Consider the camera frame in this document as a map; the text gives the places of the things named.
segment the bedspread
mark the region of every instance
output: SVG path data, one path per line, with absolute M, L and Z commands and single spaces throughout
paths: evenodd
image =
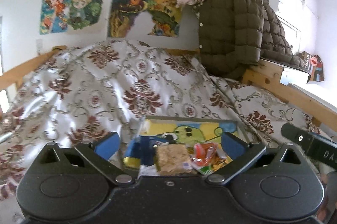
M 22 221 L 14 193 L 47 142 L 65 148 L 116 131 L 121 148 L 110 162 L 123 168 L 122 152 L 143 115 L 237 120 L 243 140 L 269 147 L 286 141 L 286 122 L 323 134 L 270 93 L 210 77 L 197 58 L 173 57 L 141 41 L 72 48 L 36 70 L 2 118 L 0 136 L 13 135 L 0 144 L 0 223 Z

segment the screw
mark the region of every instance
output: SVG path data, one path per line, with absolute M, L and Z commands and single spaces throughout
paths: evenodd
M 132 177 L 128 174 L 120 174 L 116 177 L 116 182 L 121 184 L 130 183 L 132 181 Z
M 174 182 L 173 181 L 166 181 L 166 185 L 167 186 L 174 186 Z
M 218 184 L 225 181 L 225 178 L 220 174 L 211 174 L 207 179 L 212 184 Z

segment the bed frame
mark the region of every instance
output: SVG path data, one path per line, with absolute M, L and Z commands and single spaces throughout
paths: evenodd
M 12 84 L 15 84 L 16 90 L 18 90 L 24 82 L 23 78 L 25 75 L 37 69 L 55 53 L 64 49 L 66 49 L 66 46 L 54 47 L 52 51 L 31 59 L 5 72 L 2 76 L 0 76 L 0 91 L 6 90 Z M 199 54 L 199 49 L 165 49 L 165 51 L 174 56 Z M 333 131 L 337 131 L 337 113 L 309 95 L 280 83 L 283 71 L 283 66 L 260 60 L 258 66 L 251 66 L 246 70 L 243 75 L 242 83 L 254 84 L 270 91 L 282 101 L 291 103 L 297 108 L 300 108 L 304 112 L 312 115 L 312 121 L 315 125 L 320 126 L 321 123 L 323 123 Z

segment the window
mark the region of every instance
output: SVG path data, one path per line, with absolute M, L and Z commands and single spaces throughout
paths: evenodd
M 301 31 L 295 28 L 284 19 L 277 16 L 282 23 L 285 32 L 285 39 L 289 43 L 293 54 L 295 55 L 300 50 Z
M 3 68 L 2 68 L 2 41 L 1 41 L 1 24 L 2 24 L 2 17 L 0 16 L 0 76 L 2 76 Z M 2 90 L 0 92 L 0 107 L 1 110 L 6 113 L 9 109 L 9 101 L 7 96 L 7 91 Z

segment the dark green quilted jacket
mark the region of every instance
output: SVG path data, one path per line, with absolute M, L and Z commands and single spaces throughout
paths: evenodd
M 209 74 L 238 79 L 260 58 L 305 71 L 267 0 L 205 0 L 199 13 L 201 62 Z

